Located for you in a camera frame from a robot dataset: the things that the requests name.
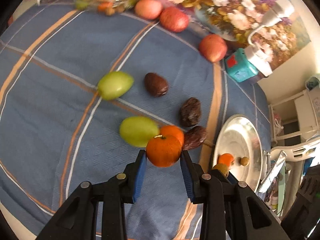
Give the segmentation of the wrinkled dark date upper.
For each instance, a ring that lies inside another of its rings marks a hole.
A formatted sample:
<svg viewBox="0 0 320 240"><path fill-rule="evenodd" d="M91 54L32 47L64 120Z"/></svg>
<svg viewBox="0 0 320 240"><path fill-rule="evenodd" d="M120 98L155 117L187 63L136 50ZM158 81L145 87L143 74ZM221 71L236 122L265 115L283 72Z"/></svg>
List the wrinkled dark date upper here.
<svg viewBox="0 0 320 240"><path fill-rule="evenodd" d="M184 102L179 110L180 124L192 127L199 123L201 118L201 103L197 98L191 97Z"/></svg>

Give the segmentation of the silver metal plate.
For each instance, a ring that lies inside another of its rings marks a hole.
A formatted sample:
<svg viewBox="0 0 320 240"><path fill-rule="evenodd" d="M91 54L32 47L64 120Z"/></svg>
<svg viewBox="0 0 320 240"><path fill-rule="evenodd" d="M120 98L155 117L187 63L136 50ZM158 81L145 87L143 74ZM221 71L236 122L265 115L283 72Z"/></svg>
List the silver metal plate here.
<svg viewBox="0 0 320 240"><path fill-rule="evenodd" d="M223 124L215 144L212 166L217 164L218 156L224 153L230 153L235 158L230 173L237 180L245 181L254 192L257 191L262 172L263 153L258 132L245 116L233 115ZM249 157L248 166L241 166L242 157Z"/></svg>

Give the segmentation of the white plastic chair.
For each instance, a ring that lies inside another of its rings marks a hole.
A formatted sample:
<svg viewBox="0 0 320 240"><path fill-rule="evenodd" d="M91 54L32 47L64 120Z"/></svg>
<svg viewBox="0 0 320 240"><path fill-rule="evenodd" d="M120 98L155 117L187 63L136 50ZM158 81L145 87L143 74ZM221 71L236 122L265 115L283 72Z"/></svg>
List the white plastic chair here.
<svg viewBox="0 0 320 240"><path fill-rule="evenodd" d="M290 164L291 171L284 194L283 218L296 200L296 193L302 181L303 166L306 159L319 156L319 136L294 146L277 146L271 150L271 159L276 160L281 152L286 154L285 164Z"/></svg>

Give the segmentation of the blue plaid tablecloth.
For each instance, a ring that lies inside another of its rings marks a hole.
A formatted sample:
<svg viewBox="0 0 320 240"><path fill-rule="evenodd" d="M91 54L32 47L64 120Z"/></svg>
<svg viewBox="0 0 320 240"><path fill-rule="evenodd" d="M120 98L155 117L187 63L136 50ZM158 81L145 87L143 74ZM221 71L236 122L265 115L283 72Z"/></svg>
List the blue plaid tablecloth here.
<svg viewBox="0 0 320 240"><path fill-rule="evenodd" d="M191 29L174 34L124 12L105 16L77 11L66 1L31 7L1 36L1 203L37 235L83 181L109 180L133 162L139 149L119 135L129 116L179 125L178 111L195 97L207 141L190 151L209 164L222 124L242 114L269 150L266 96L258 85L236 83L198 52ZM97 85L110 72L134 78L113 100ZM169 90L151 96L147 73Z"/></svg>

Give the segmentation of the orange tangerine with stem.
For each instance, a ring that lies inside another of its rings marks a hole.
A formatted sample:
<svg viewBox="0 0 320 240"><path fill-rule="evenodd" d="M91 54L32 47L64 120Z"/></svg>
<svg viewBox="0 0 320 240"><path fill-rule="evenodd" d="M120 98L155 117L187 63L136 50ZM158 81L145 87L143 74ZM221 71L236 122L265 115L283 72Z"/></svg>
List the orange tangerine with stem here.
<svg viewBox="0 0 320 240"><path fill-rule="evenodd" d="M148 160L157 167L170 167L180 158L182 146L172 135L157 135L146 146Z"/></svg>

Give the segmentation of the clear plastic fruit tray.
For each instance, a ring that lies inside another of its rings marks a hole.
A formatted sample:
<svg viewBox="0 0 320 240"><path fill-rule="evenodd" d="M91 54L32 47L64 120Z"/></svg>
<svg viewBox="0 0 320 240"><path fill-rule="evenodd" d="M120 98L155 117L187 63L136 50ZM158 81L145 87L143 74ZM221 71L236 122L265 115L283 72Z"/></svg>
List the clear plastic fruit tray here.
<svg viewBox="0 0 320 240"><path fill-rule="evenodd" d="M121 14L135 7L139 0L73 0L77 10L93 11L106 16Z"/></svg>

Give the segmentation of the teal plastic box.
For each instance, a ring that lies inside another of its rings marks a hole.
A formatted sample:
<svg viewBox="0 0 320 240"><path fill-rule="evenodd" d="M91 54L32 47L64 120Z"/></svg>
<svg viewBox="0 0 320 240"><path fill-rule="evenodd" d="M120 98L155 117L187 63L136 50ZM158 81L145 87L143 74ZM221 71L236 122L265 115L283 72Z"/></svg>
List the teal plastic box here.
<svg viewBox="0 0 320 240"><path fill-rule="evenodd" d="M258 69L249 62L243 48L237 49L231 56L225 59L225 71L238 83L258 74Z"/></svg>

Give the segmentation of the pale pink apple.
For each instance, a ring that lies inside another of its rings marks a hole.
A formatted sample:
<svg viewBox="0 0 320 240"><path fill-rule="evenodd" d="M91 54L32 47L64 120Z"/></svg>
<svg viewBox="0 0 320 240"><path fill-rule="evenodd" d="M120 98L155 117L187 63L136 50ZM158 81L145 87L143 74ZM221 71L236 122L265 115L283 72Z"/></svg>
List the pale pink apple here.
<svg viewBox="0 0 320 240"><path fill-rule="evenodd" d="M135 14L147 20L154 20L159 17L163 5L158 0L140 0L135 6Z"/></svg>

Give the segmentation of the round dark brown fruit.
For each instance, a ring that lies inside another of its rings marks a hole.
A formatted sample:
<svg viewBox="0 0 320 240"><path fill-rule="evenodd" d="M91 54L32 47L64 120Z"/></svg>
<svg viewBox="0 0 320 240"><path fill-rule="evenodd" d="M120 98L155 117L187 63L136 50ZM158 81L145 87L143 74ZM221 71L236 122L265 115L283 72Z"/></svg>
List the round dark brown fruit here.
<svg viewBox="0 0 320 240"><path fill-rule="evenodd" d="M164 96L169 90L167 80L156 73L147 73L145 75L144 86L153 97Z"/></svg>

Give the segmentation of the wrinkled dark date lower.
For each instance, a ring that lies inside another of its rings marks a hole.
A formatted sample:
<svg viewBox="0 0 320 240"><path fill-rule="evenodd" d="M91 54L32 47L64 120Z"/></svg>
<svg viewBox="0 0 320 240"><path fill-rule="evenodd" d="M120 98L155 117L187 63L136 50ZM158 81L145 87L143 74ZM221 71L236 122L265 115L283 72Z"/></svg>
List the wrinkled dark date lower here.
<svg viewBox="0 0 320 240"><path fill-rule="evenodd" d="M195 126L184 134L182 150L193 150L201 146L206 138L206 129L202 126Z"/></svg>

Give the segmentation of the floral painting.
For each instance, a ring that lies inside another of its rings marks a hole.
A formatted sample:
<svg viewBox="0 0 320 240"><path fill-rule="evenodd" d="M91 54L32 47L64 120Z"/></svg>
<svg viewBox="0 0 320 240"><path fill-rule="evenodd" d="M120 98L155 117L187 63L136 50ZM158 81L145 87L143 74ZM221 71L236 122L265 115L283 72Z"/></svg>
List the floral painting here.
<svg viewBox="0 0 320 240"><path fill-rule="evenodd" d="M248 45L249 33L262 23L276 0L165 0L185 9L225 40L233 41L244 48ZM267 55L272 69L302 50L310 37L306 27L295 11L271 27L263 27L252 37Z"/></svg>

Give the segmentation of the large green mango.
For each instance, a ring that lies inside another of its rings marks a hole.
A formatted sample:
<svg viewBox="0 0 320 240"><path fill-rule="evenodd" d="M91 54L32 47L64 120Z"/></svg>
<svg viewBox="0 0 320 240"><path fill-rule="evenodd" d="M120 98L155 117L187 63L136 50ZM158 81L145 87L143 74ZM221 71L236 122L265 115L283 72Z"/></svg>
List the large green mango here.
<svg viewBox="0 0 320 240"><path fill-rule="evenodd" d="M119 127L120 137L131 146L145 148L150 139L160 134L159 126L150 118L131 116Z"/></svg>

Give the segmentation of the wrinkled dark date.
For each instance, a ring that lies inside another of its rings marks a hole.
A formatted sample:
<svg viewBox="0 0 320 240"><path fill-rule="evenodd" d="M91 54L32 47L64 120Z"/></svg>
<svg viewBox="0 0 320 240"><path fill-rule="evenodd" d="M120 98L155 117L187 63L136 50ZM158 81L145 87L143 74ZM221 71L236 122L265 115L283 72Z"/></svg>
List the wrinkled dark date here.
<svg viewBox="0 0 320 240"><path fill-rule="evenodd" d="M191 97L184 102L179 110L180 124L192 127L199 123L201 118L201 103L197 98Z"/></svg>
<svg viewBox="0 0 320 240"><path fill-rule="evenodd" d="M201 146L206 138L206 129L202 126L195 126L184 134L182 150L193 150Z"/></svg>

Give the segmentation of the small brown kiwi fruit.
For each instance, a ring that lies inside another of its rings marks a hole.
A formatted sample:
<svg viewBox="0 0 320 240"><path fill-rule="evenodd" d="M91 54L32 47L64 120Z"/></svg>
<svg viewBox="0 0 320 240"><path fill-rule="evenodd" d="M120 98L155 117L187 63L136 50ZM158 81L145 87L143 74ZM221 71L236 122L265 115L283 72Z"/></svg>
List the small brown kiwi fruit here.
<svg viewBox="0 0 320 240"><path fill-rule="evenodd" d="M241 166L248 166L248 165L249 165L249 162L250 162L249 157L242 157L242 158L240 159L240 164L241 164Z"/></svg>

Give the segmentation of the red apple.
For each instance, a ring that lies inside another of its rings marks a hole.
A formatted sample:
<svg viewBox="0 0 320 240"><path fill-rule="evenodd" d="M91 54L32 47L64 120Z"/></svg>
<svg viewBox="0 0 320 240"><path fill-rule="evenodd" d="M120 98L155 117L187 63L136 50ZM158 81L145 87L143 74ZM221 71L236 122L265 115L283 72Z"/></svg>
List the red apple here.
<svg viewBox="0 0 320 240"><path fill-rule="evenodd" d="M227 53L227 44L216 34L204 37L199 44L199 52L211 63L218 62Z"/></svg>
<svg viewBox="0 0 320 240"><path fill-rule="evenodd" d="M189 17L176 7L167 7L160 14L159 22L163 28L180 33L188 27Z"/></svg>

